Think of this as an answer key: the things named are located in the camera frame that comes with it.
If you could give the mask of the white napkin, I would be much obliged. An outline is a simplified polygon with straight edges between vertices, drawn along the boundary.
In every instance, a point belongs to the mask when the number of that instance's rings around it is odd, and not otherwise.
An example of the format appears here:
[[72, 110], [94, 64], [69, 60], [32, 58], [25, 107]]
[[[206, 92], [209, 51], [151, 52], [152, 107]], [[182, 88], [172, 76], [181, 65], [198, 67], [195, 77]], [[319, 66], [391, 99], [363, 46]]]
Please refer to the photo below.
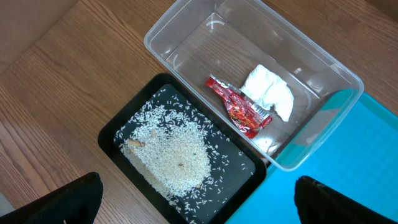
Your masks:
[[282, 121], [289, 121], [294, 96], [287, 83], [263, 65], [250, 72], [240, 90], [265, 110], [273, 108]]

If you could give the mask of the clear plastic storage bin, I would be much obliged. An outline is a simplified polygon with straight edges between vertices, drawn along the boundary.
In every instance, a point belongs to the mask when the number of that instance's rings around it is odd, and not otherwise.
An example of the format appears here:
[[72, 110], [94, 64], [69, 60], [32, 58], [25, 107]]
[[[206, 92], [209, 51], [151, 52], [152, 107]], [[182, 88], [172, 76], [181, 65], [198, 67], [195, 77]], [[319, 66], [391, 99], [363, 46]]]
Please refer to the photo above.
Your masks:
[[144, 43], [228, 126], [223, 100], [205, 84], [210, 75], [236, 87], [258, 65], [280, 76], [294, 96], [289, 121], [275, 116], [243, 141], [285, 171], [328, 139], [364, 91], [357, 75], [260, 1], [176, 1]]

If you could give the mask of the red snack wrapper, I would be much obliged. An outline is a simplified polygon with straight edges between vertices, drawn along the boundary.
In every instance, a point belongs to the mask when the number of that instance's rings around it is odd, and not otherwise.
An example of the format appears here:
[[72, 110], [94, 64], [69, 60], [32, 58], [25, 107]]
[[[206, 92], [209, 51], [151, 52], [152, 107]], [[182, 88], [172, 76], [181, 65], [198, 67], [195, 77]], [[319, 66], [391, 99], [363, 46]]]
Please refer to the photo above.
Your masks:
[[249, 139], [256, 137], [260, 130], [272, 122], [270, 112], [232, 84], [213, 75], [210, 75], [205, 84], [223, 99], [232, 122]]

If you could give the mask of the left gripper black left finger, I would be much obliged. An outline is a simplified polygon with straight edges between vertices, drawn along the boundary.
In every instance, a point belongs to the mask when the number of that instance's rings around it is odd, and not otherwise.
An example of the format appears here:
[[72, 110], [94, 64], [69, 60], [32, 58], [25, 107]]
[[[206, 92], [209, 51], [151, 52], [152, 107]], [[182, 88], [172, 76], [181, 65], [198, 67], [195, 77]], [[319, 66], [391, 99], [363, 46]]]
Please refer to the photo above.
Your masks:
[[1, 223], [92, 224], [103, 197], [100, 175], [89, 172], [33, 202], [1, 216]]

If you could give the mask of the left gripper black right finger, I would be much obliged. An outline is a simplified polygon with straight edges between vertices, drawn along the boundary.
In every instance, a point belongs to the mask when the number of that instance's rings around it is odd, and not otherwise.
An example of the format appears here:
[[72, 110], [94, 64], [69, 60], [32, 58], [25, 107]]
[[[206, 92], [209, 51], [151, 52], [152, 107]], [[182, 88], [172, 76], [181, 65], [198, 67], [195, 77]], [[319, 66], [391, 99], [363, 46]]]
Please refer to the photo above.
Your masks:
[[296, 180], [294, 202], [302, 224], [397, 224], [307, 175]]

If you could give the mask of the teal plastic tray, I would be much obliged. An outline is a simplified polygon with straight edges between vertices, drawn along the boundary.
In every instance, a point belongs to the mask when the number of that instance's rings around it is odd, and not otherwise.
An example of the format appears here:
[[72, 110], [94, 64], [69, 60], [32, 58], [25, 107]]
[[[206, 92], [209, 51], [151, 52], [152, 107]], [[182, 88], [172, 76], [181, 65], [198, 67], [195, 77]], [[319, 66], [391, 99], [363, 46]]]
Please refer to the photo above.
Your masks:
[[265, 181], [228, 223], [299, 223], [294, 185], [303, 175], [397, 220], [397, 116], [362, 94], [332, 135], [296, 170], [269, 166]]

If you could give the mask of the black tray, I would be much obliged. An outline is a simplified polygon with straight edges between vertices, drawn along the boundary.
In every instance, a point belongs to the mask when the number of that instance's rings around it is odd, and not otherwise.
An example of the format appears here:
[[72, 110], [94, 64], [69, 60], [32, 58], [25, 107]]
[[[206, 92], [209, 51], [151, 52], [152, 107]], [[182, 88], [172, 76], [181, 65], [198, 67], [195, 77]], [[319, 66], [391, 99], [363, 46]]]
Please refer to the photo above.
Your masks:
[[[216, 145], [220, 158], [211, 159], [215, 186], [205, 184], [198, 197], [179, 198], [178, 207], [191, 205], [192, 211], [178, 211], [144, 179], [127, 160], [119, 145], [138, 125], [132, 117], [148, 105], [161, 105], [175, 96], [187, 101], [190, 114], [200, 121], [210, 120], [208, 142]], [[98, 144], [127, 178], [169, 223], [224, 223], [264, 181], [266, 164], [246, 147], [240, 136], [173, 75], [156, 75], [99, 132]]]

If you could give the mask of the white rice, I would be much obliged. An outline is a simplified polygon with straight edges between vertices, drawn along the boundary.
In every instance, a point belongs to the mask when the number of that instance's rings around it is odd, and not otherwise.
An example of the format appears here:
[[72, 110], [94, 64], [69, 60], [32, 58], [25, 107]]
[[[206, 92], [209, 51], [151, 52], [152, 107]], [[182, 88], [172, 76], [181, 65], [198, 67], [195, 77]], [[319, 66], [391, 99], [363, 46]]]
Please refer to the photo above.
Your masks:
[[131, 119], [138, 127], [119, 145], [122, 154], [171, 206], [192, 211], [191, 205], [178, 207], [179, 198], [198, 197], [205, 184], [215, 186], [211, 159], [220, 154], [207, 140], [210, 120], [200, 121], [175, 96]]

